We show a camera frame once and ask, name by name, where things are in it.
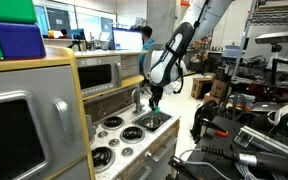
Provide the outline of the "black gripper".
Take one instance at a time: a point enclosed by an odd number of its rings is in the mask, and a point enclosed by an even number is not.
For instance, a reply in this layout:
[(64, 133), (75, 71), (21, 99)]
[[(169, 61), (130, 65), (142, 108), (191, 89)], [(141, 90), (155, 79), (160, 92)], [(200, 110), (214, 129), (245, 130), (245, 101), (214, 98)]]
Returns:
[(149, 98), (149, 107), (151, 109), (155, 109), (155, 107), (159, 107), (160, 101), (163, 96), (163, 88), (152, 85), (150, 90), (152, 92), (152, 97)]

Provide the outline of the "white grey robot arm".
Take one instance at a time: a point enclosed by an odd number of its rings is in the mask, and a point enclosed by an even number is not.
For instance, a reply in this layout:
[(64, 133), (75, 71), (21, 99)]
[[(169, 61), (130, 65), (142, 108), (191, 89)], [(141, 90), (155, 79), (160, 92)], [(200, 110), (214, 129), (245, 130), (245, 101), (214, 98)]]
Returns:
[(234, 0), (192, 0), (179, 26), (165, 44), (158, 57), (151, 58), (149, 69), (150, 90), (149, 107), (157, 110), (166, 86), (180, 81), (182, 91), (184, 84), (184, 67), (181, 59), (188, 46), (206, 37), (218, 24), (222, 16)]

